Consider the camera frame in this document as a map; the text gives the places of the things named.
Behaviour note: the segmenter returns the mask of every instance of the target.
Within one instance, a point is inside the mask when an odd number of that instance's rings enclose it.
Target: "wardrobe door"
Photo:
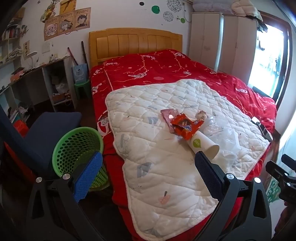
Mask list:
[[[217,71],[223,36],[220,13],[193,13],[189,57]]]
[[[238,17],[224,16],[223,41],[218,71],[232,74],[237,50]]]
[[[248,84],[257,43],[257,22],[238,17],[237,45],[232,75]]]

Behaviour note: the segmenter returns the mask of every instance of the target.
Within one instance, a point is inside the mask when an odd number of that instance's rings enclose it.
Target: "green label on cup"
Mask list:
[[[200,144],[200,139],[195,139],[195,140],[193,141],[193,146],[194,146],[195,148],[202,148],[202,146],[201,146],[201,144]]]

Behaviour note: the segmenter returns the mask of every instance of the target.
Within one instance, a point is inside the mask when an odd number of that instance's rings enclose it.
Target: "poster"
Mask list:
[[[91,8],[60,14],[45,21],[44,41],[72,31],[90,28]]]
[[[44,26],[44,41],[58,36],[59,16],[50,18],[45,21]]]
[[[48,20],[50,17],[54,17],[56,15],[55,7],[59,0],[52,0],[50,5],[44,11],[44,14],[41,16],[40,21],[44,22]]]
[[[30,53],[30,41],[27,41],[26,43],[24,43],[23,45],[23,55],[24,58],[26,58],[26,56]]]
[[[59,9],[59,14],[65,14],[68,12],[75,11],[76,0],[63,0],[61,1],[61,8]]]
[[[90,28],[91,8],[83,8],[75,11],[75,30]]]
[[[75,12],[68,12],[59,15],[59,35],[70,33],[74,30],[74,14]]]

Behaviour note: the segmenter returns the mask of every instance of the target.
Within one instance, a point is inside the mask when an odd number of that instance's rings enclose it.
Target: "white quilted mattress pad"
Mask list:
[[[199,80],[132,86],[106,97],[114,147],[124,159],[128,207],[136,232],[145,240],[167,240],[211,214],[213,199],[185,140],[171,134],[160,113],[177,109],[194,119],[203,110],[229,121],[242,147],[235,163],[212,161],[225,173],[245,179],[266,151],[265,140],[251,119]]]

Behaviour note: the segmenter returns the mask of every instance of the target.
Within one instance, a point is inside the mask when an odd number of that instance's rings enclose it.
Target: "green stool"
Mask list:
[[[88,99],[91,99],[91,83],[89,80],[87,80],[86,82],[83,82],[83,83],[80,83],[80,84],[75,84],[75,92],[76,92],[76,95],[77,95],[77,99],[80,99],[80,93],[79,93],[79,88],[82,88],[84,89],[84,92],[87,96]]]

